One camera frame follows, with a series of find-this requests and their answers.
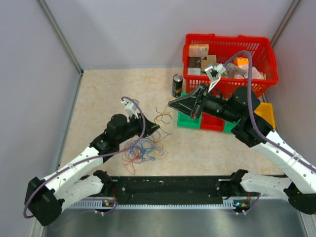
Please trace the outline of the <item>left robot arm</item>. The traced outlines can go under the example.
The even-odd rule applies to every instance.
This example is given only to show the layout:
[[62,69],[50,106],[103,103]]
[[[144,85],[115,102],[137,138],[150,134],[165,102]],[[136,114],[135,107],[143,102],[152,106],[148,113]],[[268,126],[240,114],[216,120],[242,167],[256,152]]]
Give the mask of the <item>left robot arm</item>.
[[146,118],[137,100],[123,96],[121,103],[127,115],[113,115],[104,132],[75,159],[50,175],[34,177],[28,182],[24,218],[36,218],[45,227],[77,201],[95,194],[106,196],[111,192],[110,177],[105,172],[85,177],[87,172],[132,149],[142,138],[151,136],[160,128]]

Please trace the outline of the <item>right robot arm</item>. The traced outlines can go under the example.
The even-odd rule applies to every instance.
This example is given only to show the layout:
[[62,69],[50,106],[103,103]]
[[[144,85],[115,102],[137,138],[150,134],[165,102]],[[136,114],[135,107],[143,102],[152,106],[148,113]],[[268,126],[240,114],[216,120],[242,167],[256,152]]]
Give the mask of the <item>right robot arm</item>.
[[260,100],[247,86],[240,86],[225,100],[202,83],[193,92],[168,102],[168,107],[197,119],[202,113],[235,123],[232,134],[247,147],[267,157],[285,177],[258,175],[240,169],[232,174],[230,191],[274,196],[305,214],[316,212],[316,168],[292,149],[272,125],[255,114]]

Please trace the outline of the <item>left green bin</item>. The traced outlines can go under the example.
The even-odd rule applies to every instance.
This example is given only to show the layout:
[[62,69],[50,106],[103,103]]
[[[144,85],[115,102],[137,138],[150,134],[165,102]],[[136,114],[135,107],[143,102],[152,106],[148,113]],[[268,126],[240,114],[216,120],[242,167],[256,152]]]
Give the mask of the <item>left green bin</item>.
[[202,117],[191,119],[190,117],[179,112],[177,116],[177,126],[191,129],[200,129]]

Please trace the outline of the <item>green bin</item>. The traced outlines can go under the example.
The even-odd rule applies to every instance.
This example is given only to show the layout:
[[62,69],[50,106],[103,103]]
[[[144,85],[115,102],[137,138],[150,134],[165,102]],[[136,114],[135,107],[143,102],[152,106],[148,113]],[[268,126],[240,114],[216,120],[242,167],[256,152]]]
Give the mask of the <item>green bin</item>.
[[191,129],[200,129],[202,117],[191,119],[190,117],[179,112],[177,116],[177,126]]
[[223,132],[231,133],[231,130],[240,122],[240,120],[236,122],[225,121]]

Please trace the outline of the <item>dark drink can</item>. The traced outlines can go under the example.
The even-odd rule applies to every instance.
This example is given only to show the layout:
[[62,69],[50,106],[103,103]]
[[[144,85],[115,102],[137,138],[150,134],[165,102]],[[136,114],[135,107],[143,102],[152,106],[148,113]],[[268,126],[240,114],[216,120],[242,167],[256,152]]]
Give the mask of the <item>dark drink can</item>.
[[175,74],[172,78],[172,96],[175,98],[180,97],[182,92],[183,76]]

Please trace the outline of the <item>red bin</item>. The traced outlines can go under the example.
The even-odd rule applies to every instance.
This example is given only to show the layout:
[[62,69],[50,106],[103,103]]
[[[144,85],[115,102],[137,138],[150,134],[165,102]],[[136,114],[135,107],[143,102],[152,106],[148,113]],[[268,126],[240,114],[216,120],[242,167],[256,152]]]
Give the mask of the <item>red bin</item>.
[[202,114],[200,129],[223,132],[224,126],[224,120],[208,115],[206,113]]

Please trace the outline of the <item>brown cardboard box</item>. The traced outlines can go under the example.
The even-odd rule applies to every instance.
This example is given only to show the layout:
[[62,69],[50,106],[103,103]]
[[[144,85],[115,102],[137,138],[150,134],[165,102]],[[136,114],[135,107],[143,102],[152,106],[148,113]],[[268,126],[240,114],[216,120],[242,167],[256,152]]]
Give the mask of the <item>brown cardboard box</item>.
[[207,55],[201,60],[201,71],[205,72],[205,69],[209,66],[217,65],[217,56],[216,55]]

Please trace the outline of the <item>red plastic basket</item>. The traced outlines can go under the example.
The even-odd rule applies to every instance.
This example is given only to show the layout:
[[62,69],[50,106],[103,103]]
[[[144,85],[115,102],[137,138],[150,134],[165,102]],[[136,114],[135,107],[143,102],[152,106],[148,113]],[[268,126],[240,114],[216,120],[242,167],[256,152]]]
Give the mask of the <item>red plastic basket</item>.
[[225,37],[215,34],[187,34],[183,47],[183,77],[186,81],[186,92],[190,93],[200,83],[210,83],[210,79],[203,71],[211,62],[201,60],[195,66],[189,49],[196,45],[208,46],[208,56],[216,56],[217,64],[223,64],[226,70],[216,84],[225,98],[231,96],[239,86],[247,85],[248,60],[245,54],[233,57],[236,53],[246,50],[252,57],[251,87],[257,97],[261,96],[270,86],[278,83],[277,62],[270,41],[265,37]]

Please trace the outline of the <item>clear plastic bags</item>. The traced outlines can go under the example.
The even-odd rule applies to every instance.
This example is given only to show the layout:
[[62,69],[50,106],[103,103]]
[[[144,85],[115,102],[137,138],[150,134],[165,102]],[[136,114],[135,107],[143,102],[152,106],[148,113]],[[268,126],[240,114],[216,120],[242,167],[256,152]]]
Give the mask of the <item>clear plastic bags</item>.
[[[249,76],[248,70],[245,71],[233,63],[229,63],[225,68],[226,71],[222,74],[224,78],[247,79]],[[265,79],[265,77],[256,67],[252,67],[252,79]]]

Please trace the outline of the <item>orange box in basket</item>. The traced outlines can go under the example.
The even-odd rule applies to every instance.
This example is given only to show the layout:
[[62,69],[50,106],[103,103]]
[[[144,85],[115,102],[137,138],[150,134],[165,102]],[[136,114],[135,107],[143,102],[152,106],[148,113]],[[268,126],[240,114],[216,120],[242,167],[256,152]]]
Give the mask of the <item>orange box in basket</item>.
[[206,57],[209,52],[208,44],[190,44],[188,47],[189,57]]

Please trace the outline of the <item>right green bin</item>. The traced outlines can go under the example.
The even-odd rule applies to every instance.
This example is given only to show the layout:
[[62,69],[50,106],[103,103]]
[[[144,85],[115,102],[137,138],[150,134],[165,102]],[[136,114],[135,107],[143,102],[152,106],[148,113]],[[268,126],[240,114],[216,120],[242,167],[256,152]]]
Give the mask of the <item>right green bin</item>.
[[223,132],[231,133],[231,130],[240,122],[240,120],[236,122],[225,121]]

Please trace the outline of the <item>orange packet in basket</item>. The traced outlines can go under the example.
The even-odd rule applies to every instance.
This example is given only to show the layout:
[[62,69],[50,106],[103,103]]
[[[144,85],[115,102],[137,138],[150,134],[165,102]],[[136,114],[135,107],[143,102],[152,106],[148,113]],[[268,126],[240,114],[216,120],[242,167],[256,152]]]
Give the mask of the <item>orange packet in basket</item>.
[[245,58],[245,57],[236,57],[234,60],[233,60],[233,63],[238,66],[239,68],[247,71],[248,70],[248,67],[249,67],[249,60],[248,58]]

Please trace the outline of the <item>yellow bin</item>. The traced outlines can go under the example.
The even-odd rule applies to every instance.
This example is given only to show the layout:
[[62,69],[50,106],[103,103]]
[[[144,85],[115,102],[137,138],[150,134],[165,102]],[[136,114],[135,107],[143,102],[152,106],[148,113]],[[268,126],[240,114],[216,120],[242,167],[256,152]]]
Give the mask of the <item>yellow bin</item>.
[[275,116],[272,103],[261,102],[257,107],[255,104],[252,105],[254,113],[266,122],[268,122],[273,129],[276,128]]

